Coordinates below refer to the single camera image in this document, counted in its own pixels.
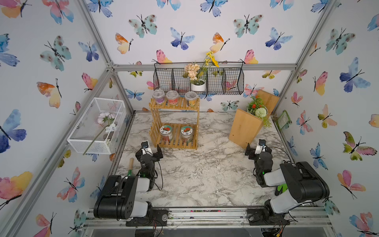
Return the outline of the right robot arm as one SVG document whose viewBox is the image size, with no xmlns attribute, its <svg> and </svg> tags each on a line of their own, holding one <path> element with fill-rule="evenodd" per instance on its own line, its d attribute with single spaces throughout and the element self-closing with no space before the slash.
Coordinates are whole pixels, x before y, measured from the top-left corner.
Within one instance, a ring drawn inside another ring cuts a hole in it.
<svg viewBox="0 0 379 237">
<path fill-rule="evenodd" d="M 253 175 L 262 188 L 285 185 L 286 191 L 265 201 L 263 207 L 247 210 L 251 226 L 288 224 L 286 214 L 302 204 L 316 202 L 329 197 L 327 183 L 307 162 L 284 162 L 273 170 L 272 149 L 260 140 L 256 148 L 247 144 L 245 155 L 254 161 Z"/>
</svg>

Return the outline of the purple label seed jar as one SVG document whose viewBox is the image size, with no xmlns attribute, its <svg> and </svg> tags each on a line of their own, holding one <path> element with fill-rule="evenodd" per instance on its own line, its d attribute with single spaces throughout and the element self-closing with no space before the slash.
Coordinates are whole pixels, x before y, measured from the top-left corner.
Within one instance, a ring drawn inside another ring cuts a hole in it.
<svg viewBox="0 0 379 237">
<path fill-rule="evenodd" d="M 165 102 L 165 92 L 161 89 L 155 90 L 152 97 L 158 105 L 161 105 Z"/>
</svg>

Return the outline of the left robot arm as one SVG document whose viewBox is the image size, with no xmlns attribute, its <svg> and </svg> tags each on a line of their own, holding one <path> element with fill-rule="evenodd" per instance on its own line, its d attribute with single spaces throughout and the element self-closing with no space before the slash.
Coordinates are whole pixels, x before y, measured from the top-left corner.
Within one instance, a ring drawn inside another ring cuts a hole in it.
<svg viewBox="0 0 379 237">
<path fill-rule="evenodd" d="M 148 201 L 137 201 L 140 192 L 153 189 L 156 173 L 155 165 L 163 158 L 162 149 L 157 146 L 153 153 L 148 142 L 142 142 L 136 152 L 141 169 L 137 175 L 110 175 L 95 203 L 93 214 L 102 219 L 152 218 L 153 208 Z"/>
</svg>

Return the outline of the yellow label seed jar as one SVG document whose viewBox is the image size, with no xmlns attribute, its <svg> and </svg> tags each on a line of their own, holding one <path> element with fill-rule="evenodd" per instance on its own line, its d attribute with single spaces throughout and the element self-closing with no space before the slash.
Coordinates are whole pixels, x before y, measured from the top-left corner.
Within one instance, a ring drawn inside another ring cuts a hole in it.
<svg viewBox="0 0 379 237">
<path fill-rule="evenodd" d="M 187 106 L 194 108 L 197 105 L 198 95 L 196 92 L 189 91 L 185 94 Z"/>
</svg>

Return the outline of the red label seed jar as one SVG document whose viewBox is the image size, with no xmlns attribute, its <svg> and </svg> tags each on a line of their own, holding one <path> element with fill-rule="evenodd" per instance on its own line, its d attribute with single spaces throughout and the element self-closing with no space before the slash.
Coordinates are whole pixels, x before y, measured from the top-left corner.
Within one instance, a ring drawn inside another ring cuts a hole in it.
<svg viewBox="0 0 379 237">
<path fill-rule="evenodd" d="M 167 94 L 166 94 L 166 98 L 168 100 L 168 104 L 171 105 L 171 106 L 176 106 L 178 104 L 179 97 L 180 97 L 180 95 L 175 90 L 168 91 Z"/>
</svg>

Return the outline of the two-tier wooden shelf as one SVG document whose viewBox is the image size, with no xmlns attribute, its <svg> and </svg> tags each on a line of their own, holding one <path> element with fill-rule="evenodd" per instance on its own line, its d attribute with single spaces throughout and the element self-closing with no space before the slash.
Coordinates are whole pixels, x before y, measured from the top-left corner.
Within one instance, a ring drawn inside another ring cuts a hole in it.
<svg viewBox="0 0 379 237">
<path fill-rule="evenodd" d="M 161 148 L 175 148 L 175 149 L 193 149 L 196 150 L 198 147 L 198 133 L 199 133 L 199 119 L 200 119 L 200 99 L 196 101 L 195 107 L 187 105 L 187 100 L 183 97 L 179 97 L 177 105 L 171 105 L 167 99 L 164 100 L 162 104 L 158 104 L 154 98 L 151 99 L 149 103 L 150 112 L 153 116 L 153 123 L 149 132 L 152 144 Z M 196 112 L 197 121 L 196 123 L 185 123 L 177 122 L 173 120 L 169 122 L 163 122 L 161 120 L 160 111 L 169 110 L 173 112 L 186 111 L 186 112 Z M 172 130 L 171 139 L 165 139 L 160 132 L 162 126 L 169 126 Z M 181 136 L 181 129 L 185 126 L 190 126 L 193 131 L 192 141 L 183 141 Z"/>
</svg>

